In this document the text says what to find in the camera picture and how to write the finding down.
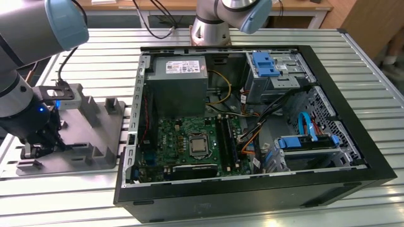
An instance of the black wire bundle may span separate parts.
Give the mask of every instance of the black wire bundle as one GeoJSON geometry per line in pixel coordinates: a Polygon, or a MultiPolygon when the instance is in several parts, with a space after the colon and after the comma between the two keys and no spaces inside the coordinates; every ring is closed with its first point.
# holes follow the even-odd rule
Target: black wire bundle
{"type": "Polygon", "coordinates": [[[302,91],[308,91],[312,88],[312,85],[306,85],[298,89],[292,89],[289,90],[286,93],[284,93],[265,108],[265,110],[262,111],[262,113],[258,116],[257,119],[257,125],[240,137],[240,139],[244,139],[248,135],[253,134],[260,128],[261,125],[265,123],[266,121],[266,116],[269,116],[274,111],[277,111],[281,107],[282,104],[285,103],[285,101],[288,100],[288,98],[302,91]]]}
{"type": "Polygon", "coordinates": [[[170,22],[170,25],[177,28],[178,24],[173,18],[173,16],[170,15],[169,11],[166,10],[166,8],[164,7],[164,5],[161,4],[161,2],[158,0],[150,0],[152,4],[156,6],[156,8],[160,10],[160,12],[164,14],[166,20],[170,22]]]}
{"type": "MultiPolygon", "coordinates": [[[[76,6],[78,7],[78,9],[80,9],[80,11],[81,11],[81,13],[82,13],[84,23],[85,23],[85,25],[86,25],[86,24],[88,24],[86,13],[85,13],[85,11],[84,11],[81,5],[80,5],[80,3],[78,3],[76,0],[70,0],[70,1],[74,3],[74,5],[76,5],[76,6]]],[[[57,71],[57,81],[62,81],[62,79],[61,79],[61,70],[62,70],[64,65],[68,63],[68,60],[70,59],[70,57],[72,57],[73,53],[76,52],[77,48],[78,48],[78,47],[74,47],[74,48],[72,49],[70,53],[68,54],[66,58],[64,59],[61,65],[60,65],[60,68],[58,68],[58,71],[57,71]]]]}
{"type": "MultiPolygon", "coordinates": [[[[136,0],[132,0],[132,1],[133,1],[134,6],[136,6],[136,11],[137,11],[137,14],[138,14],[138,16],[140,16],[140,19],[141,19],[141,22],[142,22],[142,24],[144,24],[144,27],[145,27],[146,31],[149,32],[149,34],[150,34],[156,39],[165,39],[165,38],[170,35],[172,30],[169,30],[169,32],[168,32],[168,34],[166,34],[165,36],[156,36],[154,33],[150,31],[150,28],[148,27],[148,25],[146,25],[146,23],[145,23],[145,21],[144,21],[144,18],[142,18],[142,15],[141,15],[141,13],[140,13],[140,10],[138,10],[138,5],[137,5],[137,3],[136,3],[136,0]]],[[[169,11],[166,10],[166,8],[164,7],[164,5],[161,4],[161,2],[160,2],[158,0],[150,0],[150,2],[152,2],[152,4],[156,6],[156,8],[162,12],[162,14],[165,15],[166,19],[170,21],[170,23],[172,23],[172,28],[176,29],[176,28],[178,27],[178,26],[177,26],[177,22],[176,22],[173,16],[170,15],[169,11]]]]}

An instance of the green circuit board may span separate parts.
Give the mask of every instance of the green circuit board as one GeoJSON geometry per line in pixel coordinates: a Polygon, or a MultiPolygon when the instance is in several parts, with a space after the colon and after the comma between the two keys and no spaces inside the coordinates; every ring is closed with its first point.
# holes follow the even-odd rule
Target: green circuit board
{"type": "MultiPolygon", "coordinates": [[[[177,166],[186,164],[217,164],[217,176],[233,176],[249,174],[249,161],[244,159],[238,168],[222,171],[218,142],[216,138],[216,118],[184,117],[176,119],[160,119],[157,134],[157,151],[154,154],[156,166],[177,166]],[[194,157],[190,155],[190,139],[194,136],[206,137],[208,154],[194,157]]],[[[234,138],[241,134],[237,117],[229,119],[234,138]]]]}

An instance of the sticker label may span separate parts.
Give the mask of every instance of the sticker label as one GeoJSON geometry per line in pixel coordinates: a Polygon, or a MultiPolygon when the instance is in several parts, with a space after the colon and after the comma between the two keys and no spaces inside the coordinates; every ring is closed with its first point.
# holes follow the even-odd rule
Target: sticker label
{"type": "Polygon", "coordinates": [[[198,61],[168,61],[165,63],[165,73],[193,73],[201,72],[198,61]]]}
{"type": "Polygon", "coordinates": [[[264,143],[262,150],[266,150],[270,147],[269,143],[264,143]]]}
{"type": "Polygon", "coordinates": [[[246,96],[241,95],[240,100],[241,100],[241,103],[245,104],[246,103],[246,96]]]}
{"type": "Polygon", "coordinates": [[[261,163],[260,163],[260,161],[258,161],[256,158],[253,158],[252,163],[253,163],[253,165],[254,165],[257,168],[260,168],[261,163]]]}
{"type": "Polygon", "coordinates": [[[285,67],[285,65],[276,65],[274,66],[277,70],[286,70],[288,68],[285,67]]]}

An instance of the metal workbench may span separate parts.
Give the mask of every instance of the metal workbench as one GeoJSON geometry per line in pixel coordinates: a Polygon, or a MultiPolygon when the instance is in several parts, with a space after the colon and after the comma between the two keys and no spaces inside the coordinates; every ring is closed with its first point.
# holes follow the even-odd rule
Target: metal workbench
{"type": "MultiPolygon", "coordinates": [[[[166,30],[154,29],[157,35],[166,30]]],[[[332,205],[304,210],[202,219],[161,226],[366,226],[404,224],[404,98],[346,34],[336,30],[269,29],[245,35],[230,31],[233,45],[310,45],[345,96],[397,178],[361,190],[332,205]]],[[[62,78],[81,83],[96,101],[117,97],[132,103],[141,46],[189,45],[180,29],[164,40],[142,29],[92,29],[64,67],[62,78]]],[[[53,56],[38,84],[52,85],[66,53],[53,56]]],[[[124,120],[121,141],[126,139],[124,120]]],[[[14,174],[18,141],[8,136],[0,148],[0,226],[128,226],[138,224],[112,204],[117,167],[62,175],[14,174]]]]}

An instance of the table leg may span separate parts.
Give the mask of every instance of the table leg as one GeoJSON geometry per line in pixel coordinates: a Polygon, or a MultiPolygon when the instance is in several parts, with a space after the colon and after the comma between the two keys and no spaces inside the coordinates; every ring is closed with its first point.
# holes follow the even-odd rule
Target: table leg
{"type": "Polygon", "coordinates": [[[317,29],[321,26],[322,20],[325,18],[326,11],[317,11],[314,17],[310,20],[308,29],[317,29]]]}

